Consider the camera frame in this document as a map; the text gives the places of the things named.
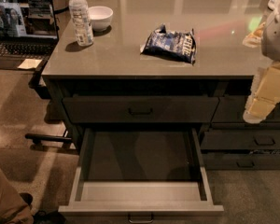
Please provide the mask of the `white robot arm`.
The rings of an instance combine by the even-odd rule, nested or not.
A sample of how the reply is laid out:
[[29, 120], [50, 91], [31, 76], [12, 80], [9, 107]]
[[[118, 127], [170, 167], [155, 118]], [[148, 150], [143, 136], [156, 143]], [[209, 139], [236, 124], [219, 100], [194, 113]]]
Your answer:
[[257, 124], [280, 103], [280, 7], [247, 35], [243, 44], [250, 48], [261, 47], [262, 54], [273, 61], [267, 68], [258, 69], [246, 100], [243, 119]]

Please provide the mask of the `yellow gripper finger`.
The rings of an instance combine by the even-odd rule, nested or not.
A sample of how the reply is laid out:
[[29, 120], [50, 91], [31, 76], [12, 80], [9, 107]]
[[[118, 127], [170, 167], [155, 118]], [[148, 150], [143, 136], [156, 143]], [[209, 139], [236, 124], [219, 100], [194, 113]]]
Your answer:
[[243, 119], [247, 123], [261, 123], [274, 110], [275, 105], [249, 97], [245, 104]]
[[256, 97], [268, 103], [280, 102], [280, 62], [274, 62], [266, 69]]

